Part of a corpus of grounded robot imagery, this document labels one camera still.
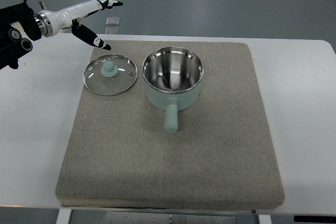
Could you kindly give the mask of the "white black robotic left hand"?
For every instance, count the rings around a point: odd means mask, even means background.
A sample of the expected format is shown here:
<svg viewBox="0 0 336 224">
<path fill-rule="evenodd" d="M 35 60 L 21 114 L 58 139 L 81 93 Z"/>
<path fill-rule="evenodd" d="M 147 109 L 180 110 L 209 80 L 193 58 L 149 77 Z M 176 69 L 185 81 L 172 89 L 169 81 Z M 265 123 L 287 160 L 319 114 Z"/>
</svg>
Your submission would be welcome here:
<svg viewBox="0 0 336 224">
<path fill-rule="evenodd" d="M 123 3 L 115 0 L 91 0 L 56 12 L 41 10 L 35 14 L 35 21 L 38 24 L 41 34 L 45 37 L 57 35 L 62 29 L 70 28 L 71 33 L 83 42 L 104 50 L 111 50 L 96 33 L 82 25 L 80 21 L 100 10 L 112 9 L 115 6 L 122 6 Z"/>
</svg>

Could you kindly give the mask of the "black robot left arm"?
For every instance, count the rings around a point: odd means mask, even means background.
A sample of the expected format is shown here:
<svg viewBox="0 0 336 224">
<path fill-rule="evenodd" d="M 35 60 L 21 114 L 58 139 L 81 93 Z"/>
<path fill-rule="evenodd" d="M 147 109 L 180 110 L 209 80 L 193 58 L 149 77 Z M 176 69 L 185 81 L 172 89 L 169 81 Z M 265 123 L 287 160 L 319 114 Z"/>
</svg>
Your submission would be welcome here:
<svg viewBox="0 0 336 224">
<path fill-rule="evenodd" d="M 41 30 L 26 3 L 1 9 L 1 69 L 17 69 L 19 58 L 32 51 L 32 41 L 39 39 Z"/>
</svg>

